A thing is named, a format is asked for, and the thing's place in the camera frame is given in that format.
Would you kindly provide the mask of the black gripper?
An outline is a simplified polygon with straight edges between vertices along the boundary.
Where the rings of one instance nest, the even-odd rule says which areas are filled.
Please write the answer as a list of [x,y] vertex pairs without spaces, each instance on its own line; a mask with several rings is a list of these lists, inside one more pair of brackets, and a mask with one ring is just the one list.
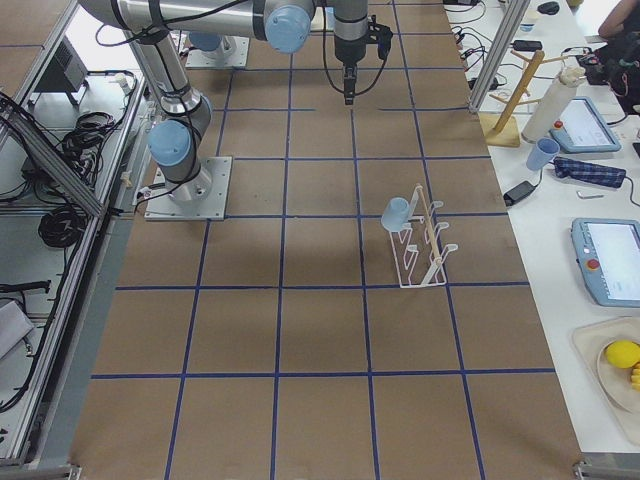
[[343,64],[343,97],[346,105],[354,103],[358,76],[356,65],[365,57],[366,48],[365,37],[346,40],[338,35],[334,36],[335,57]]

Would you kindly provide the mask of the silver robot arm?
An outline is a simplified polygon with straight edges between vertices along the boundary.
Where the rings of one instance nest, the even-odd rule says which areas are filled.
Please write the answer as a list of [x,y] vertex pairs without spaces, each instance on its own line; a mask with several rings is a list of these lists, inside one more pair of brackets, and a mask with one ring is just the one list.
[[343,66],[343,96],[351,104],[371,24],[365,1],[84,1],[81,5],[95,19],[125,33],[147,80],[158,91],[168,118],[152,129],[149,149],[175,203],[197,202],[211,189],[212,176],[205,172],[197,150],[212,108],[191,85],[171,31],[255,38],[279,53],[292,54],[306,42],[316,9],[329,7],[334,12],[335,55]]
[[229,56],[236,50],[236,42],[232,36],[192,31],[188,37],[196,49],[208,54]]

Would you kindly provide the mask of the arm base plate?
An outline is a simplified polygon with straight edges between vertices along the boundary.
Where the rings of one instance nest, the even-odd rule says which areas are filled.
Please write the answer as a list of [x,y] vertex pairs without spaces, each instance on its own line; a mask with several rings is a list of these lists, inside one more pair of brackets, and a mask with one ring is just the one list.
[[186,68],[191,70],[244,69],[250,40],[245,37],[190,32]]
[[231,156],[201,158],[197,177],[174,187],[162,186],[145,203],[144,218],[148,221],[222,221],[225,217],[233,158]]

